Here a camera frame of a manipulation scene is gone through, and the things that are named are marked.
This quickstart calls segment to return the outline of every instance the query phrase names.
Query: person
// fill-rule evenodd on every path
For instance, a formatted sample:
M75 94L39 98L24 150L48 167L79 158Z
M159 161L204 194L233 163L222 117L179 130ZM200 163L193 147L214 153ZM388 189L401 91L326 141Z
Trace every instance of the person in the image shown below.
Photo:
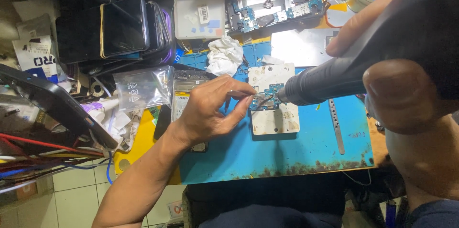
M375 0L346 23L327 47L340 56L391 0ZM386 60L363 76L365 107L386 127L391 159L403 176L412 227L459 227L459 126L451 113L459 102L440 100L417 63ZM227 116L219 112L230 90L249 94ZM229 75L191 91L182 116L120 175L107 191L93 228L139 228L163 192L181 156L192 146L228 134L241 121L255 90ZM249 206L223 213L200 227L341 227L294 209Z

